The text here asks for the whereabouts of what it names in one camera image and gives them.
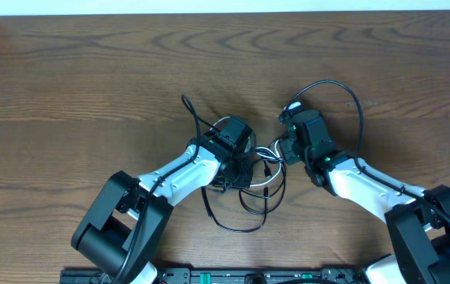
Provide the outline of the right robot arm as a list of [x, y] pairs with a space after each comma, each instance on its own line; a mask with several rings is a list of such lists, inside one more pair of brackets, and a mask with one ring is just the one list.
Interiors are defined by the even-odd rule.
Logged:
[[367, 283], [450, 283], [450, 188], [405, 184], [342, 151], [316, 110], [283, 110], [281, 150], [311, 182], [350, 200], [388, 228], [394, 253], [363, 268]]

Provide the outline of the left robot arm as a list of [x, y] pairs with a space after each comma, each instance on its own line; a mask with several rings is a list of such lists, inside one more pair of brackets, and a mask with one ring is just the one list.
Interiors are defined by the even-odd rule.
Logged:
[[71, 239], [72, 247], [114, 283], [153, 283], [150, 262], [174, 207], [196, 189], [248, 187], [244, 161], [251, 127], [231, 117], [220, 130], [193, 138], [184, 153], [149, 174], [112, 175]]

